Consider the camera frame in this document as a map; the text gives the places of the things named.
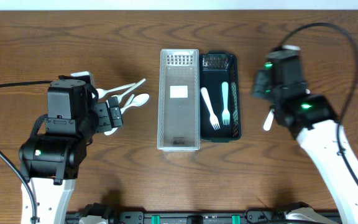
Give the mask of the white fork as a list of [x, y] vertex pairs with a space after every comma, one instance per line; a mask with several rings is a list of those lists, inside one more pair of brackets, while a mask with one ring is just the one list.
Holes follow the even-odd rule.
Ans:
[[229, 100], [228, 82], [222, 82], [221, 91], [222, 91], [222, 98], [223, 98], [223, 112], [222, 112], [223, 125], [228, 126], [230, 123], [230, 112], [228, 110], [228, 100]]
[[264, 131], [270, 131], [273, 124], [273, 120], [274, 120], [274, 109], [270, 109], [263, 125]]
[[210, 100], [210, 97], [209, 97], [208, 90], [205, 87], [202, 87], [200, 90], [201, 90], [201, 95], [202, 95], [202, 97], [204, 99], [204, 102], [205, 102], [206, 107], [207, 107], [208, 112], [209, 112], [209, 121], [210, 121], [213, 129], [215, 131], [217, 131], [217, 130], [220, 129], [220, 125], [219, 125], [218, 118], [217, 118], [217, 116], [215, 115], [215, 113], [213, 111], [213, 107], [212, 107], [212, 104], [211, 104], [211, 100]]

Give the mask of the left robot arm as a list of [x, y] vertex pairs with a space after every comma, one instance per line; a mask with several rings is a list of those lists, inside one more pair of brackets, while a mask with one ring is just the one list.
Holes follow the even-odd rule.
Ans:
[[22, 188], [32, 191], [22, 197], [22, 223], [64, 223], [87, 145], [96, 133], [123, 125], [117, 101], [99, 102], [89, 81], [51, 82], [47, 103], [19, 150]]

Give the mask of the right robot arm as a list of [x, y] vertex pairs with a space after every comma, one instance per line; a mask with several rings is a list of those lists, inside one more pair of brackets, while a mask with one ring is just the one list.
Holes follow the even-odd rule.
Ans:
[[279, 49], [266, 56], [253, 95], [271, 102], [263, 129], [286, 127], [309, 155], [329, 189], [343, 223], [358, 223], [358, 159], [339, 117], [323, 95], [312, 95], [297, 50]]

